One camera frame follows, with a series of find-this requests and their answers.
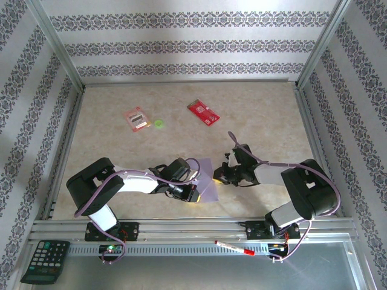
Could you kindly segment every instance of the marble floor surface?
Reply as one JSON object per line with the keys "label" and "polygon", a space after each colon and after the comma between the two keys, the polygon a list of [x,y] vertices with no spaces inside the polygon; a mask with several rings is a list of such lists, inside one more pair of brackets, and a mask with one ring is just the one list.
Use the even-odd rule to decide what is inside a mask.
{"label": "marble floor surface", "polygon": [[[200,98],[220,120],[207,127],[187,105]],[[151,121],[133,132],[123,113],[141,106]],[[213,168],[234,146],[227,131],[264,160],[301,162],[311,150],[291,83],[222,82],[90,87],[80,111],[53,219],[73,219],[76,206],[65,187],[75,173],[101,157],[118,166],[146,169],[182,158],[211,158]],[[118,193],[109,202],[119,219],[263,216],[289,201],[284,187],[217,185],[219,201],[190,204],[165,195]]]}

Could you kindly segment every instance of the striped wall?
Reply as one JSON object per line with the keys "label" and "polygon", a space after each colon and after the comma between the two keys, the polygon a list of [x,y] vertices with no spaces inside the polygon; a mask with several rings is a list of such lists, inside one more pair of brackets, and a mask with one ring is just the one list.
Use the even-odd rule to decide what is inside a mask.
{"label": "striped wall", "polygon": [[378,289],[387,289],[386,5],[353,1],[304,88]]}
{"label": "striped wall", "polygon": [[11,289],[79,95],[25,2],[0,11],[0,289]]}
{"label": "striped wall", "polygon": [[336,0],[43,0],[83,81],[296,80]]}

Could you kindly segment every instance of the purple cable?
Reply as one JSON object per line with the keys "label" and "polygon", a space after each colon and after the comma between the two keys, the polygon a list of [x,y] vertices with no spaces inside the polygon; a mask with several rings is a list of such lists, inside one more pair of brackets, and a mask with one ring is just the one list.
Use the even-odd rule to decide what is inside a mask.
{"label": "purple cable", "polygon": [[[118,237],[114,237],[112,236],[111,234],[108,234],[107,232],[105,232],[103,229],[101,229],[95,222],[91,221],[91,223],[96,227],[97,230],[99,230],[102,234],[104,234],[106,237],[109,237],[110,239],[113,239],[115,240],[116,242],[120,243],[122,245],[122,250],[121,250],[121,255],[119,255],[117,258],[115,258],[113,261],[109,261],[109,265],[112,265],[116,262],[118,262],[119,260],[121,260],[123,258],[123,256],[125,256],[125,253],[126,253],[126,245],[124,243],[124,241],[120,240]],[[105,253],[107,251],[103,252],[102,253],[102,263],[105,263],[105,259],[104,259],[104,256],[105,256]]]}
{"label": "purple cable", "polygon": [[[341,203],[340,192],[337,189],[337,187],[334,185],[334,183],[328,177],[326,177],[324,174],[322,174],[321,172],[318,172],[317,170],[314,170],[313,168],[310,168],[310,167],[302,165],[302,164],[297,164],[297,163],[271,163],[269,161],[264,161],[264,160],[258,158],[257,156],[255,156],[254,154],[252,154],[251,152],[249,152],[248,150],[246,150],[242,145],[240,145],[238,143],[238,140],[236,139],[235,135],[233,134],[233,132],[228,131],[228,133],[229,133],[230,138],[235,142],[235,146],[238,146],[246,154],[250,155],[252,158],[254,158],[255,160],[257,160],[260,163],[263,163],[263,164],[266,164],[266,165],[269,165],[269,166],[277,166],[277,167],[298,167],[298,168],[302,168],[302,169],[305,169],[307,171],[313,172],[317,176],[319,176],[322,179],[324,179],[332,187],[333,191],[335,192],[336,198],[337,198],[337,205],[333,209],[328,211],[327,213],[321,214],[320,216],[329,216],[329,215],[335,213],[339,209],[340,203]],[[308,221],[308,222],[309,222],[309,226],[308,226],[307,230],[305,231],[304,235],[302,235],[301,239],[298,241],[297,245],[292,249],[292,251],[290,253],[288,253],[285,257],[281,257],[280,255],[276,255],[276,254],[270,254],[271,256],[277,257],[277,259],[275,259],[275,261],[286,260],[287,258],[289,258],[300,247],[300,244],[305,239],[305,237],[309,233],[310,228],[312,226],[312,221]]]}
{"label": "purple cable", "polygon": [[200,173],[200,163],[199,161],[197,161],[195,158],[188,158],[187,160],[194,160],[197,164],[198,164],[198,171],[196,172],[195,176],[193,176],[190,180],[188,181],[185,181],[185,182],[172,182],[172,181],[168,181],[168,180],[165,180],[161,177],[157,177],[153,174],[150,174],[148,172],[143,172],[143,171],[139,171],[139,170],[121,170],[121,171],[117,171],[117,172],[114,172],[113,174],[109,175],[102,183],[101,185],[97,188],[96,192],[94,192],[94,194],[92,195],[92,197],[88,200],[88,202],[78,211],[74,214],[74,217],[75,218],[78,218],[82,213],[85,212],[85,210],[91,205],[91,203],[95,200],[95,198],[99,195],[99,193],[101,192],[102,188],[104,186],[106,186],[106,184],[110,181],[110,179],[112,179],[113,177],[121,174],[121,173],[125,173],[127,176],[129,176],[130,173],[142,173],[143,176],[150,176],[151,178],[154,178],[156,180],[160,180],[160,181],[163,181],[165,183],[168,183],[168,184],[173,184],[173,185],[183,185],[183,184],[190,184]]}

